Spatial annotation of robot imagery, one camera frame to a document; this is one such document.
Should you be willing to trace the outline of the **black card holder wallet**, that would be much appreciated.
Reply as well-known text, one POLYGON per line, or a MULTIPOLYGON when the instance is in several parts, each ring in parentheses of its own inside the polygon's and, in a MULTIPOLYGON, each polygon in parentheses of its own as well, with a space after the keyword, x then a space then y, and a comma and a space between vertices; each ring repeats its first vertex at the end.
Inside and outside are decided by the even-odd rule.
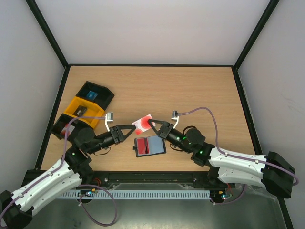
POLYGON ((135 151, 136 157, 166 154, 165 141, 162 138, 160 138, 156 135, 155 136, 149 136, 149 137, 146 137, 146 138, 148 139, 149 154, 148 155, 143 155, 143 156, 137 155, 137 143, 136 143, 137 138, 134 139, 133 150, 135 151))

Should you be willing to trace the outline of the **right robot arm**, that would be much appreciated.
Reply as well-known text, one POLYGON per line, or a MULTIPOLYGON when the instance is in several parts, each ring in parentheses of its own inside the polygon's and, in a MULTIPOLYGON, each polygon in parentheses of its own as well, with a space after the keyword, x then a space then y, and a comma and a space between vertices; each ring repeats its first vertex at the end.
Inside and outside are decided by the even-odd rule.
POLYGON ((278 153, 248 155, 209 144, 195 126, 183 132, 161 120, 148 120, 153 131, 181 151, 191 154, 199 166, 209 166, 208 182, 213 187, 222 183, 240 183, 266 189, 279 198, 290 198, 295 169, 278 153))

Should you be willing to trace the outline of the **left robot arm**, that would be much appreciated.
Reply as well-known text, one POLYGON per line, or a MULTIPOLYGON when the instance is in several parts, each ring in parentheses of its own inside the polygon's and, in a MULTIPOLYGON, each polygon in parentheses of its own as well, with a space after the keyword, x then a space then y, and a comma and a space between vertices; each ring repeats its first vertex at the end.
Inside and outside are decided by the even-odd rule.
POLYGON ((66 191, 90 184, 94 171, 90 154, 122 143, 135 131, 134 125, 115 125, 96 135, 87 127, 78 132, 72 146, 49 170, 18 190, 0 195, 0 219, 6 229, 23 229, 42 208, 66 191))

